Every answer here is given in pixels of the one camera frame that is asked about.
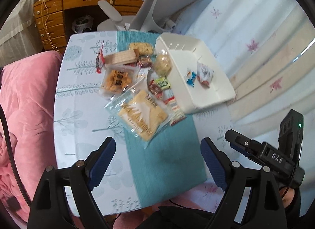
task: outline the chair armrest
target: chair armrest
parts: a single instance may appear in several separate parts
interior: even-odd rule
[[[108,1],[101,0],[97,4],[114,23],[122,22],[122,16]]]

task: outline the chair backrest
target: chair backrest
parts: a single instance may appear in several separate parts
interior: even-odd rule
[[[130,24],[130,30],[169,31],[158,26],[158,22],[172,16],[196,0],[144,0],[140,10]]]

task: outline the blue gripper pad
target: blue gripper pad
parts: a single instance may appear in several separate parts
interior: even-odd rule
[[[104,174],[116,152],[116,142],[113,138],[107,138],[100,148],[95,152],[92,161],[92,167],[86,168],[89,181],[87,183],[90,191],[94,187],[98,187],[102,181]]]
[[[215,184],[225,191],[228,187],[227,179],[231,174],[231,161],[225,153],[219,151],[210,138],[204,138],[200,145],[201,155],[215,181]]]

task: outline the hand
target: hand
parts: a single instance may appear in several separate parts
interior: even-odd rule
[[[284,192],[286,191],[287,187],[284,187],[280,190],[280,196],[282,196],[284,194]],[[282,203],[283,203],[283,206],[286,208],[288,207],[291,202],[293,201],[293,198],[294,198],[294,194],[295,194],[295,191],[294,189],[292,188],[289,188],[288,192],[285,194],[285,196],[283,197],[282,199]]]

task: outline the wooden desk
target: wooden desk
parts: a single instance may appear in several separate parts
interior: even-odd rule
[[[51,46],[59,48],[61,53],[64,52],[67,46],[66,36],[66,24],[65,24],[65,10],[72,8],[79,8],[83,6],[97,5],[99,0],[45,0],[45,4],[48,9],[46,9],[42,0],[34,3],[34,13],[37,23],[37,28],[42,39],[44,49],[51,50]],[[121,15],[136,15],[140,9],[143,0],[106,0],[112,4]],[[44,29],[43,22],[46,22],[47,33]]]

